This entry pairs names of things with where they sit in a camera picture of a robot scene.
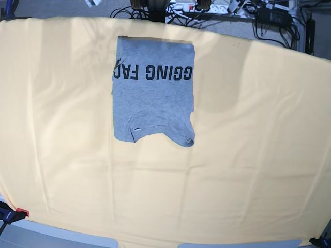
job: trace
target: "power adapter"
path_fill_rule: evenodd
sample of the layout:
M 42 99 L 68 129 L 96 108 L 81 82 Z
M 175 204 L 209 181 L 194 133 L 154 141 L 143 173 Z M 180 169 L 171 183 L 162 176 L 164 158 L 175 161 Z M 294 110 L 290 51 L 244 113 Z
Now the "power adapter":
M 271 26 L 291 28 L 293 19 L 290 14 L 275 9 L 259 8 L 255 13 L 255 18 Z

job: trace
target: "gray t-shirt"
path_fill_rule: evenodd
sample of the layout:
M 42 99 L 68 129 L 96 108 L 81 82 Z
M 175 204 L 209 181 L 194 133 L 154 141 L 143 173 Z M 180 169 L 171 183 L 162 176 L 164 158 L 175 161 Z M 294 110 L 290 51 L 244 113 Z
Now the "gray t-shirt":
M 136 142 L 164 133 L 194 144 L 192 44 L 119 37 L 113 75 L 114 135 Z

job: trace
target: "yellow sheet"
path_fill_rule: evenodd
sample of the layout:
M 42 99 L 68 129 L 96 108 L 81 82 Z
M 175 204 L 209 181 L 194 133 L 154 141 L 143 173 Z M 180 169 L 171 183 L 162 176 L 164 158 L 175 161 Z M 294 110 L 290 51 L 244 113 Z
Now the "yellow sheet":
M 120 35 L 192 42 L 196 139 L 118 141 Z M 318 237 L 331 218 L 331 63 L 147 21 L 0 22 L 0 192 L 120 247 Z

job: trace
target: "red clip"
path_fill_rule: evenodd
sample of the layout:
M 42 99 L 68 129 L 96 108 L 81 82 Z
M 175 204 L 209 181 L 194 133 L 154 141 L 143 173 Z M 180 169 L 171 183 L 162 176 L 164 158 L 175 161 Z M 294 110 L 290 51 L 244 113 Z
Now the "red clip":
M 24 210 L 24 209 L 20 209 L 20 208 L 18 208 L 18 209 L 16 209 L 16 212 L 24 212 L 24 213 L 27 214 L 28 217 L 30 217 L 30 213 L 29 213 L 29 211 L 26 211 L 26 210 Z

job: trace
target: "floor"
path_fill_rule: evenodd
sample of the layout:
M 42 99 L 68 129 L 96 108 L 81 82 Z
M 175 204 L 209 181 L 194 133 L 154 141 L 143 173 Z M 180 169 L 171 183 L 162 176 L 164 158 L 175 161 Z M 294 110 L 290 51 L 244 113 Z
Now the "floor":
M 194 0 L 178 0 L 179 2 L 193 2 Z M 215 4 L 226 4 L 229 0 L 214 0 Z M 0 7 L 4 7 L 5 0 L 0 0 Z M 85 0 L 20 0 L 16 10 L 18 17 L 108 17 L 112 10 L 124 8 L 130 5 L 130 0 L 103 0 L 99 6 L 89 8 Z M 316 36 L 315 36 L 315 56 L 331 60 L 331 32 L 329 24 L 331 23 L 331 13 L 315 13 Z M 223 21 L 206 22 L 209 27 L 205 30 L 216 33 L 232 35 L 247 39 L 256 39 L 252 29 L 251 21 L 233 21 L 233 19 L 224 19 Z M 277 28 L 269 28 L 264 38 L 281 40 Z

